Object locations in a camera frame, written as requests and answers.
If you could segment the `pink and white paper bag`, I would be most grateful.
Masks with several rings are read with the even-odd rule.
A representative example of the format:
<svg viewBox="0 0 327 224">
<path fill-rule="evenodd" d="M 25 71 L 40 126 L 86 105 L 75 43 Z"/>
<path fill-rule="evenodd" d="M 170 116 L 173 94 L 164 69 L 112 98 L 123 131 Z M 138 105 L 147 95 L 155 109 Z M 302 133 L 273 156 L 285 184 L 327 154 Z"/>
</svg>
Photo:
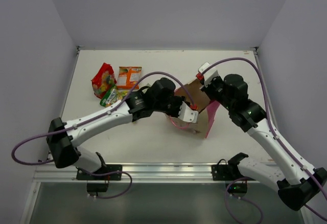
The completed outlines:
<svg viewBox="0 0 327 224">
<path fill-rule="evenodd" d="M 176 129 L 195 134 L 197 137 L 206 139 L 214 124 L 216 112 L 220 106 L 217 101 L 211 101 L 207 95 L 200 90 L 201 83 L 198 79 L 194 79 L 184 85 L 188 92 L 191 94 L 198 114 L 196 123 L 186 123 L 178 118 L 167 117 L 169 124 L 173 125 Z"/>
</svg>

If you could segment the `orange snack packet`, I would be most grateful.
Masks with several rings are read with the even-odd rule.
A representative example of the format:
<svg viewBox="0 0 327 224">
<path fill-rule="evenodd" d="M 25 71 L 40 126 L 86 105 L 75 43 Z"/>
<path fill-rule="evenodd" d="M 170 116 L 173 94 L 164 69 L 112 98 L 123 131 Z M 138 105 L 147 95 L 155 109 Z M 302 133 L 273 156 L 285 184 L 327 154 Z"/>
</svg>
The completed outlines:
<svg viewBox="0 0 327 224">
<path fill-rule="evenodd" d="M 131 89 L 140 79 L 141 66 L 120 66 L 117 79 L 118 89 Z"/>
</svg>

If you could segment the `green yellow snack packet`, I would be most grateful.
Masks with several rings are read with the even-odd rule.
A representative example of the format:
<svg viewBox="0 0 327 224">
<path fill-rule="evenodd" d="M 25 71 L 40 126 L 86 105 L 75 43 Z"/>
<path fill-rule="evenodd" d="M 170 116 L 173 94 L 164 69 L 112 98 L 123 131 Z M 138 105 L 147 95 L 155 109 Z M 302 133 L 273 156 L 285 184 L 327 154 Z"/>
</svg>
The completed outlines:
<svg viewBox="0 0 327 224">
<path fill-rule="evenodd" d="M 118 89 L 116 86 L 110 88 L 100 101 L 100 105 L 108 107 L 113 105 L 119 100 L 122 100 L 128 93 L 128 90 Z"/>
</svg>

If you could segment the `red snack packet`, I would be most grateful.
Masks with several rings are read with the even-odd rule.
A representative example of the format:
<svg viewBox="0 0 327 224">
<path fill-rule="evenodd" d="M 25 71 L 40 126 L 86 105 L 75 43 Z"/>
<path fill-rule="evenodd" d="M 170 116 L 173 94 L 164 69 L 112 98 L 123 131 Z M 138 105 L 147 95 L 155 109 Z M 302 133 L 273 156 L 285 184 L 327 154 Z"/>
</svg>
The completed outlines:
<svg viewBox="0 0 327 224">
<path fill-rule="evenodd" d="M 94 95 L 100 99 L 116 85 L 114 70 L 111 65 L 103 63 L 98 73 L 91 80 Z"/>
</svg>

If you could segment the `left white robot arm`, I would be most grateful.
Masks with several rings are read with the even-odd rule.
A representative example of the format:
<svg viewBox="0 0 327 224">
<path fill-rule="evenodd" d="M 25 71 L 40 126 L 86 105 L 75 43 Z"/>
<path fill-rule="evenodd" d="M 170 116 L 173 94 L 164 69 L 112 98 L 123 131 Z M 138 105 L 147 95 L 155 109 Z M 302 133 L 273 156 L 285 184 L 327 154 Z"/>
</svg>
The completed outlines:
<svg viewBox="0 0 327 224">
<path fill-rule="evenodd" d="M 82 144 L 116 126 L 150 117 L 154 112 L 179 117 L 185 108 L 185 97 L 174 94 L 175 84 L 161 78 L 152 86 L 132 91 L 113 105 L 71 121 L 60 117 L 51 121 L 46 142 L 55 166 L 59 169 L 76 166 L 88 171 L 94 179 L 105 176 L 106 166 L 98 152 L 92 153 Z"/>
</svg>

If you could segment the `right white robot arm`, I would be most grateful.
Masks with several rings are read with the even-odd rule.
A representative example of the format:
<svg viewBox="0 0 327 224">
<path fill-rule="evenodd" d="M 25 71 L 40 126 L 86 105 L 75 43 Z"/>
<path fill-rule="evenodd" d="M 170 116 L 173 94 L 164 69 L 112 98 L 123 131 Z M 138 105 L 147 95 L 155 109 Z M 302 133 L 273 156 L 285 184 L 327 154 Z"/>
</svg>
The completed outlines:
<svg viewBox="0 0 327 224">
<path fill-rule="evenodd" d="M 238 74 L 221 78 L 218 74 L 197 74 L 201 90 L 225 109 L 232 122 L 256 140 L 279 166 L 278 176 L 271 168 L 258 166 L 247 155 L 237 154 L 227 167 L 233 179 L 249 176 L 277 191 L 282 202 L 298 211 L 323 191 L 326 170 L 316 168 L 285 141 L 272 124 L 269 114 L 248 97 L 248 85 Z"/>
</svg>

